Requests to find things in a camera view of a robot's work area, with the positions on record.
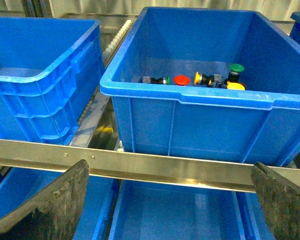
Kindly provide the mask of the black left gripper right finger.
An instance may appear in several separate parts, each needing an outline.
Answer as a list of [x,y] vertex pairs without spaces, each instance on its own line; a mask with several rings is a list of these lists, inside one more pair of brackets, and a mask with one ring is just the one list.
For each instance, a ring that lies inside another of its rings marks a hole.
[[300,186],[256,162],[250,174],[266,224],[277,240],[300,240]]

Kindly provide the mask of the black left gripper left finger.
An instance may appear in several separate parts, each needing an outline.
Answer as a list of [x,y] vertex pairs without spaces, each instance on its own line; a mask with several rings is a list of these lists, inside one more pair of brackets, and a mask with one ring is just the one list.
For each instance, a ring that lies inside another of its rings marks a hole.
[[85,204],[89,165],[81,159],[0,219],[0,240],[71,240]]

